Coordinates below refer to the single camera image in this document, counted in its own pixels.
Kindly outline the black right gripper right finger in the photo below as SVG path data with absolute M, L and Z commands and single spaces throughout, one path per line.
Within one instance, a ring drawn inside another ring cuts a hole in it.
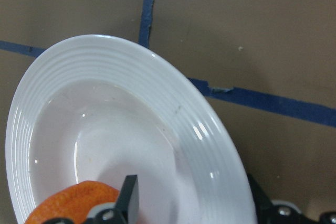
M 251 174 L 247 174 L 258 223 L 335 223 L 335 211 L 327 211 L 320 215 L 319 220 L 306 217 L 297 207 L 289 203 L 276 203 L 266 195 Z

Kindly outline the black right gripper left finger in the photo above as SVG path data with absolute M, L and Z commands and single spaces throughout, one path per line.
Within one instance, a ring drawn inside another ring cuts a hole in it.
M 137 175 L 125 177 L 116 202 L 94 206 L 86 223 L 136 223 L 139 214 L 139 185 Z

